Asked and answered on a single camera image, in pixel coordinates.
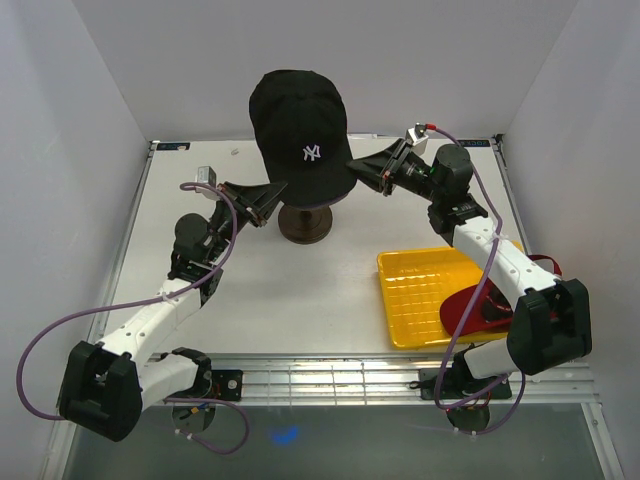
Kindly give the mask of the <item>red cap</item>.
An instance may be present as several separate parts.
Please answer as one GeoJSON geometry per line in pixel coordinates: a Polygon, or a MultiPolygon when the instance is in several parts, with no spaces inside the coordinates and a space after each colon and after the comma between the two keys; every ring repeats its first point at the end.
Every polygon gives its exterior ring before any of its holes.
{"type": "Polygon", "coordinates": [[[484,268],[481,279],[448,297],[439,310],[440,321],[452,337],[508,332],[517,303],[526,293],[549,291],[562,279],[557,261],[552,261],[551,271],[537,264],[551,260],[550,256],[527,255],[507,242],[496,251],[473,246],[470,258],[484,268]]]}

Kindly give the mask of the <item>purple LA cap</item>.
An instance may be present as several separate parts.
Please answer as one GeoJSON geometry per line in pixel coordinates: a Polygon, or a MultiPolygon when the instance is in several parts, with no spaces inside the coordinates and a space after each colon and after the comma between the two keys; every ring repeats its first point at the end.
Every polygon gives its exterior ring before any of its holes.
{"type": "Polygon", "coordinates": [[[324,208],[324,207],[329,207],[331,205],[334,205],[340,201],[342,201],[345,198],[345,196],[343,197],[339,197],[336,199],[332,199],[332,200],[326,200],[326,201],[322,201],[322,202],[315,202],[315,203],[311,203],[311,204],[306,204],[306,205],[302,205],[302,204],[293,204],[293,203],[284,203],[284,206],[287,207],[291,207],[294,209],[298,209],[298,210],[315,210],[315,209],[320,209],[320,208],[324,208]]]}

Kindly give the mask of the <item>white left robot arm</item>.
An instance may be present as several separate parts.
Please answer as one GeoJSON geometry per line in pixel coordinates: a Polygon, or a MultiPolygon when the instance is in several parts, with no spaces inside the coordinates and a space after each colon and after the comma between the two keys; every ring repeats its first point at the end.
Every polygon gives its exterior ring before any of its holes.
{"type": "Polygon", "coordinates": [[[210,392],[206,354],[178,347],[158,360],[152,357],[214,295],[237,234],[246,225],[264,226],[286,185],[186,182],[181,187],[214,199],[213,214],[183,215],[174,227],[170,269],[158,293],[138,302],[138,311],[98,342],[79,342],[68,357],[60,415],[112,441],[123,440],[149,406],[171,396],[197,400],[210,392]]]}

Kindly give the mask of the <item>black cap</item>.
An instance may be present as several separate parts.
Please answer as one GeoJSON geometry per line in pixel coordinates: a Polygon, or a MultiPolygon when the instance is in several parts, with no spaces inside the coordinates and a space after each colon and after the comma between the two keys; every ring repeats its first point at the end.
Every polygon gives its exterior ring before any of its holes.
{"type": "Polygon", "coordinates": [[[306,205],[353,190],[346,109],[327,77],[271,71],[250,95],[249,116],[269,181],[287,183],[282,202],[306,205]]]}

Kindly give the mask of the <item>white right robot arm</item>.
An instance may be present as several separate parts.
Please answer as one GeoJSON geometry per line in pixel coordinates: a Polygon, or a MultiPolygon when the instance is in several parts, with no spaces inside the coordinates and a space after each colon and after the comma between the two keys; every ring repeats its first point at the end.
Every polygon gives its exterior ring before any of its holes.
{"type": "Polygon", "coordinates": [[[436,399],[444,384],[474,397],[488,379],[497,385],[511,373],[532,376],[591,353],[586,286],[544,270],[502,238],[503,222],[493,203],[480,205],[470,192],[479,175],[463,146],[441,146],[432,164],[426,164],[407,141],[398,140],[379,153],[350,161],[348,168],[385,196],[400,187],[428,200],[433,230],[480,267],[480,282],[492,282],[511,307],[505,338],[446,351],[435,381],[436,399]]]}

